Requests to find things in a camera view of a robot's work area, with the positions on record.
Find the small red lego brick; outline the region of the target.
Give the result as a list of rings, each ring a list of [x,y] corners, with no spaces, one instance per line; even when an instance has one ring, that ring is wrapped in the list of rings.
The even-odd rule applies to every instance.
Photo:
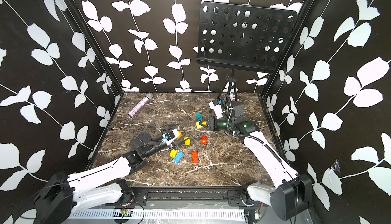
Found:
[[[202,136],[202,138],[201,138],[201,144],[202,145],[206,145],[207,144],[207,141],[208,141],[208,137],[207,136]]]

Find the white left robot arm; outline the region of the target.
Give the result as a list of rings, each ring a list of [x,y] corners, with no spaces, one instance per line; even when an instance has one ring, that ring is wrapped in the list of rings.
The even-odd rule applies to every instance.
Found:
[[[53,175],[34,198],[38,222],[61,224],[78,211],[118,201],[131,203],[132,190],[124,177],[141,170],[154,154],[166,148],[178,149],[174,141],[181,133],[177,127],[166,125],[156,141],[150,134],[140,133],[131,141],[132,150],[105,165],[70,175]]]

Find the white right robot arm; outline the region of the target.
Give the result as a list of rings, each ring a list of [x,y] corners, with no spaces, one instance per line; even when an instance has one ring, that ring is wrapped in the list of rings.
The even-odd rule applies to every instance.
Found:
[[[228,118],[210,117],[201,126],[210,131],[226,131],[239,138],[255,155],[269,174],[274,187],[254,183],[246,187],[248,196],[273,208],[277,216],[287,221],[307,210],[312,201],[312,182],[308,175],[299,175],[267,142],[252,121],[229,124]]]

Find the long red lego brick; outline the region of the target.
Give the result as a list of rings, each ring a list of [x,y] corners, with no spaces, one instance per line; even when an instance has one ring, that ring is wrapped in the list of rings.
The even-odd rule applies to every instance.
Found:
[[[200,160],[199,160],[198,152],[197,151],[193,151],[191,153],[191,156],[192,156],[192,163],[193,164],[199,164]]]

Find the tall yellow lego brick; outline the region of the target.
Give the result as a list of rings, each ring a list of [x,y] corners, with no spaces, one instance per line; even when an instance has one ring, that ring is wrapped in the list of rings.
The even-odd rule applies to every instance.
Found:
[[[202,129],[202,128],[203,128],[203,125],[201,125],[200,122],[198,121],[198,122],[196,123],[196,128],[197,128],[197,129]]]

